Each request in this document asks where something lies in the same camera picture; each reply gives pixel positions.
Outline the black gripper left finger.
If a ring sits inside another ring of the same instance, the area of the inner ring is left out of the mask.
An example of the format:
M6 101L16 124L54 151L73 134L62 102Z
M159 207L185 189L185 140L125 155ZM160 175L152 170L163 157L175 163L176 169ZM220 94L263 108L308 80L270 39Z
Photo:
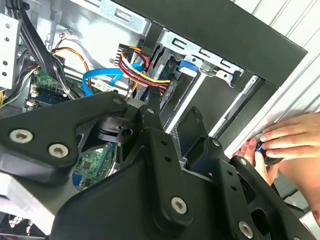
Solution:
M0 193L35 224L51 225L75 195L50 188L69 180L80 156L108 142L124 145L127 165L155 156L178 159L158 103L134 107L102 92L2 119Z

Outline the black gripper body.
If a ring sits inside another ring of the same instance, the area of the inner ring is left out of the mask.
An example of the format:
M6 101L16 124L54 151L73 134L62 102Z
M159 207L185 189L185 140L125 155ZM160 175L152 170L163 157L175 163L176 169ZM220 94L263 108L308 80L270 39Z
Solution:
M50 239L231 239L222 180L234 177L235 169L215 159L212 176L183 171L175 156L137 161L68 200Z

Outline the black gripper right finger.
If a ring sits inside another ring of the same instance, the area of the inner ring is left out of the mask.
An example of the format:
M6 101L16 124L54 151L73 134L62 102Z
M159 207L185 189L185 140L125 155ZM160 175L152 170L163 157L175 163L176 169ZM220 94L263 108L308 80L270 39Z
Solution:
M243 157L227 159L191 108L178 126L195 210L190 240L312 240L314 236Z

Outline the person's right hand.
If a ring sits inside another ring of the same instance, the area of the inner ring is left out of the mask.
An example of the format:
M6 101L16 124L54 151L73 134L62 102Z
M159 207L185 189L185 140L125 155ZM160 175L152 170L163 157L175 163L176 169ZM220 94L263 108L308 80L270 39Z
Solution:
M320 159L296 158L283 160L276 165L266 167L264 157L256 152L257 140L246 141L236 156L245 158L260 176L272 185L278 173L283 174L297 186L306 199L312 215L317 223L320 222Z

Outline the person's left hand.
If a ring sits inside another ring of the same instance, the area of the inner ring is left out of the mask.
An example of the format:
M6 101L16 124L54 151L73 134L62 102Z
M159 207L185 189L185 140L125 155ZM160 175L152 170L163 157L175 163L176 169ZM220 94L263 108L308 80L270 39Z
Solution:
M303 114L266 128L260 137L270 158L320 157L320 114Z

